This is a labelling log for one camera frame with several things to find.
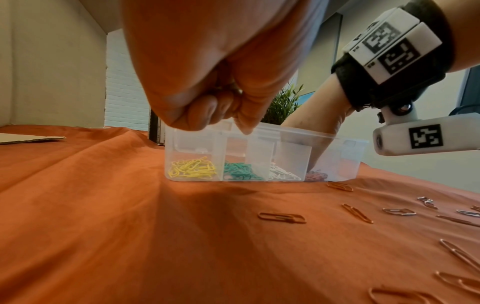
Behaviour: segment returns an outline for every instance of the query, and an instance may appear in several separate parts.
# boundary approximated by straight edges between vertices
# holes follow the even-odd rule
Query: paper clip
[[[463,215],[480,217],[480,213],[478,213],[478,212],[471,212],[471,211],[466,211],[466,210],[457,210],[457,212],[460,213],[460,214],[463,214]]]
[[[438,208],[434,204],[434,200],[432,200],[431,198],[422,196],[422,197],[417,197],[417,200],[423,202],[423,204],[430,209],[438,210]]]
[[[479,225],[479,224],[475,224],[475,223],[472,223],[472,222],[467,221],[467,220],[464,220],[464,219],[459,219],[459,218],[454,218],[454,217],[449,217],[449,216],[443,216],[443,215],[437,215],[437,217],[443,218],[443,219],[447,219],[447,220],[452,221],[452,222],[455,222],[455,223],[459,223],[459,224],[464,224],[464,225],[469,225],[469,226],[479,227],[479,228],[480,228],[480,225]]]
[[[435,272],[435,275],[445,283],[480,295],[480,281],[478,280],[440,271]]]
[[[397,295],[408,299],[420,300],[423,304],[430,304],[430,302],[420,293],[411,290],[401,290],[391,287],[373,287],[368,290],[370,299],[375,304],[381,304],[376,298],[375,293]]]
[[[369,219],[365,214],[363,214],[360,210],[358,210],[357,208],[355,207],[352,207],[350,205],[347,205],[347,204],[342,204],[341,205],[343,208],[345,208],[348,212],[350,212],[351,214],[353,214],[356,218],[364,221],[365,223],[369,223],[369,224],[373,224],[374,221],[372,221],[371,219]]]
[[[387,208],[383,208],[382,209],[384,212],[388,213],[388,214],[392,214],[392,215],[400,215],[400,216],[412,216],[412,215],[416,215],[417,213],[415,211],[412,211],[410,209],[387,209]]]
[[[347,184],[343,184],[343,183],[327,182],[326,185],[327,185],[327,187],[330,187],[330,188],[333,188],[333,189],[343,190],[343,191],[347,191],[347,192],[353,192],[354,191],[354,189],[352,187],[350,187]]]
[[[272,220],[272,221],[295,223],[295,224],[305,224],[307,222],[307,220],[299,214],[260,212],[258,214],[258,217],[264,220]]]
[[[467,263],[473,269],[480,273],[480,262],[475,259],[471,254],[444,239],[440,239],[440,244],[446,249],[448,249],[454,256]]]

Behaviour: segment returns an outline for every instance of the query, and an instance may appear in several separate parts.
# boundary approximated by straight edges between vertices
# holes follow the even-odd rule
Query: green plant
[[[283,88],[273,99],[270,107],[266,111],[261,122],[268,124],[281,125],[287,117],[299,108],[297,100],[303,85],[295,90],[295,85],[288,84],[287,88]]]

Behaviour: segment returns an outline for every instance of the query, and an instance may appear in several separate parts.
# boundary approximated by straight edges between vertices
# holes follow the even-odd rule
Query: orange tablecloth
[[[476,277],[439,239],[480,257],[480,228],[436,215],[480,223],[456,213],[480,205],[478,194],[366,165],[348,182],[352,193],[323,183],[170,182],[163,148],[136,131],[0,132],[66,136],[0,146],[1,303],[362,304],[383,284],[480,302],[433,276]],[[418,215],[382,212],[396,207]],[[260,220],[260,211],[307,224]]]

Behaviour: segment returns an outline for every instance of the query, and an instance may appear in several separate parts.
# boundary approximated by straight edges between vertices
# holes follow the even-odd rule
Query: clear plastic container
[[[233,120],[202,131],[166,128],[165,175],[175,181],[344,181],[356,178],[368,141]]]

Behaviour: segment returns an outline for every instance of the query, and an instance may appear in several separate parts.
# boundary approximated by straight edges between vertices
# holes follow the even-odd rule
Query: window
[[[461,94],[458,114],[480,113],[480,66],[470,69],[466,78],[465,87]]]

